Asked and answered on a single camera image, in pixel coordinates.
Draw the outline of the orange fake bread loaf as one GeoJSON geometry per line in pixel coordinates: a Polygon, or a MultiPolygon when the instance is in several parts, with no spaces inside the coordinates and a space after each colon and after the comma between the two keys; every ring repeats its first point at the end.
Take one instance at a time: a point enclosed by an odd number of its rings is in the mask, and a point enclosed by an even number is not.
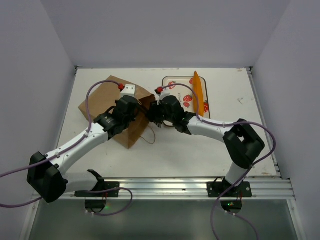
{"type": "Polygon", "coordinates": [[[198,113],[201,117],[203,117],[205,113],[204,94],[203,94],[202,82],[197,71],[195,71],[193,74],[192,89],[195,93],[194,101],[193,101],[193,109],[196,113],[198,113]]]}

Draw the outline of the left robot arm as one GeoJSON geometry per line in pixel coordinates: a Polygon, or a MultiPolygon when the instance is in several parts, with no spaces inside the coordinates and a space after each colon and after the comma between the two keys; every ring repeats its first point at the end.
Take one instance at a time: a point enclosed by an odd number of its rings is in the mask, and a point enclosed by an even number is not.
{"type": "Polygon", "coordinates": [[[138,100],[125,95],[117,100],[112,112],[100,114],[81,134],[58,149],[30,159],[27,182],[47,202],[58,200],[64,193],[84,192],[99,196],[106,190],[103,178],[94,170],[68,173],[82,157],[99,145],[126,130],[137,116],[138,100]]]}

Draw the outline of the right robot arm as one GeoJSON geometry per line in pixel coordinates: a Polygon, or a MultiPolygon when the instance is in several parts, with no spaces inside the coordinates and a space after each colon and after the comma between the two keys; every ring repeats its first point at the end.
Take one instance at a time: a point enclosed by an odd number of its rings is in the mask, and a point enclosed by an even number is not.
{"type": "Polygon", "coordinates": [[[150,104],[146,117],[161,127],[169,122],[180,133],[207,137],[225,144],[232,164],[223,179],[223,192],[235,196],[241,190],[245,173],[265,148],[264,141],[244,119],[228,126],[226,123],[198,117],[185,111],[175,96],[169,95],[150,104]]]}

